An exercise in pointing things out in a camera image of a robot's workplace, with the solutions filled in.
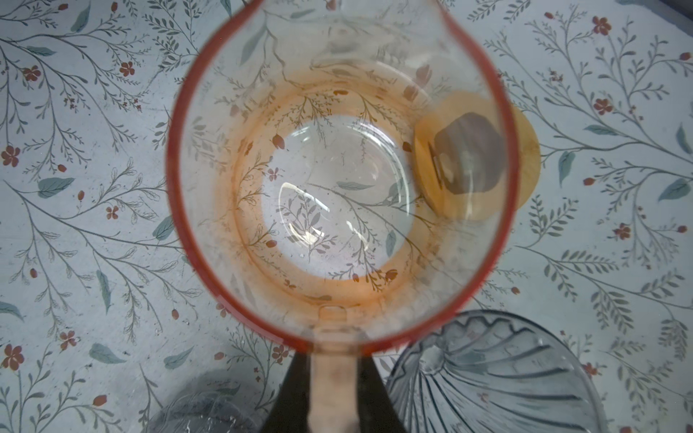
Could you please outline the grey glass carafe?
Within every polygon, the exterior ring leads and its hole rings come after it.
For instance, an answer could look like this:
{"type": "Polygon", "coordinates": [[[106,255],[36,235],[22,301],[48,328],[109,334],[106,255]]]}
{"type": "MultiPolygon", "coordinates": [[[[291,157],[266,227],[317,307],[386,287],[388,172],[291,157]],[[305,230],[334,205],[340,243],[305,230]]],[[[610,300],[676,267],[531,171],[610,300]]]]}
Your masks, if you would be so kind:
{"type": "Polygon", "coordinates": [[[149,420],[147,432],[256,432],[261,420],[241,382],[208,373],[187,382],[149,420]]]}

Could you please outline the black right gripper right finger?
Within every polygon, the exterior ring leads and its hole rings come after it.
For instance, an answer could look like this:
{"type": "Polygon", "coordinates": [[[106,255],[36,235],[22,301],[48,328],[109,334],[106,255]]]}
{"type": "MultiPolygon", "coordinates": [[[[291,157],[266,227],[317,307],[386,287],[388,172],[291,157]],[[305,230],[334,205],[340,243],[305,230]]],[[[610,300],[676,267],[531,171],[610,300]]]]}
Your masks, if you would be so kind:
{"type": "Polygon", "coordinates": [[[361,433],[406,433],[372,357],[359,359],[357,410],[361,433]]]}

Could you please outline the orange glass carafe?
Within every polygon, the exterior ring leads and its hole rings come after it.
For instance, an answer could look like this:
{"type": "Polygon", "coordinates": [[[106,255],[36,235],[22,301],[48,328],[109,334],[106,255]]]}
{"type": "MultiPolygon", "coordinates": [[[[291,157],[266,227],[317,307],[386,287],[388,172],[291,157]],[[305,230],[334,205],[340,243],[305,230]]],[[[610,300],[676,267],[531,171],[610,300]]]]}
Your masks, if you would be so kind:
{"type": "Polygon", "coordinates": [[[177,97],[182,246],[245,325],[310,359],[309,432],[360,432],[361,357],[450,319],[510,234],[520,150],[440,1],[251,1],[177,97]]]}

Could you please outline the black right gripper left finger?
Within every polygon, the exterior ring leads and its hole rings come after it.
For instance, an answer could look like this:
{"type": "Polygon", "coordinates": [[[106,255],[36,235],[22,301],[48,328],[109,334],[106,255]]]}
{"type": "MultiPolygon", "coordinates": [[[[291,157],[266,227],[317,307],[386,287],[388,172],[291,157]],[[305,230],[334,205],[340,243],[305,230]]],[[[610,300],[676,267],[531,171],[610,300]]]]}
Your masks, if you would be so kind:
{"type": "Polygon", "coordinates": [[[310,359],[297,352],[261,433],[308,433],[310,359]]]}

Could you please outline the grey glass dripper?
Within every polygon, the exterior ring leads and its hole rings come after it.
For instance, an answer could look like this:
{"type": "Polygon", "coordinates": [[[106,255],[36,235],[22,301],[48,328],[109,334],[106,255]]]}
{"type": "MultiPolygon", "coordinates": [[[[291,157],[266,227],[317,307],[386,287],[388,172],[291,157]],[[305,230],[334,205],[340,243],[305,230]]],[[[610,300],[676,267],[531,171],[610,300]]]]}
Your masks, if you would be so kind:
{"type": "Polygon", "coordinates": [[[518,315],[469,310],[397,360],[386,389],[409,432],[605,432],[579,359],[518,315]]]}

